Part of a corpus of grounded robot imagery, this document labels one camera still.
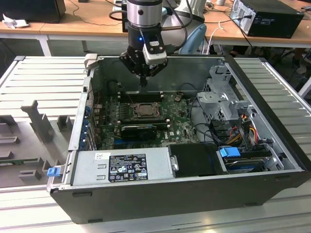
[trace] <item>table leg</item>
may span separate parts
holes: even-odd
[[[306,82],[306,84],[303,85],[303,87],[300,89],[300,91],[298,92],[298,94],[301,97],[305,97],[306,94],[311,90],[311,78],[309,78],[309,80]]]
[[[83,52],[88,52],[87,44],[85,40],[82,41],[82,48],[83,48]]]
[[[39,40],[44,56],[52,56],[50,51],[49,39],[46,35],[38,35],[37,40]]]

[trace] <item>white cloth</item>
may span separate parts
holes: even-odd
[[[3,14],[3,19],[4,20],[2,20],[2,23],[4,23],[8,28],[15,29],[15,28],[29,26],[29,24],[23,19],[18,19],[18,20],[11,19],[11,18],[5,16],[4,14]]]

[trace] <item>person's leg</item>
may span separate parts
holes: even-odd
[[[305,48],[296,48],[294,50],[293,64],[295,66],[297,66],[297,67],[299,66],[299,62],[300,62],[300,59],[301,59],[304,51],[305,51]]]
[[[230,52],[230,55],[233,57],[236,57],[238,54],[244,55],[247,49],[248,49],[248,46],[235,45],[233,46],[232,51]]]

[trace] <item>yellow wire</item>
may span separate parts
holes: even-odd
[[[227,144],[231,144],[234,141],[236,141],[237,139],[239,139],[241,137],[241,134],[237,135],[236,137],[232,138]]]
[[[256,143],[256,133],[255,133],[255,130],[253,128],[249,128],[249,129],[253,132],[253,134],[254,134],[254,142]]]

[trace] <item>black computer tower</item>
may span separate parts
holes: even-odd
[[[303,16],[278,0],[235,0],[230,13],[247,36],[275,38],[291,38]]]
[[[64,0],[0,0],[2,14],[12,19],[59,23],[66,11]]]

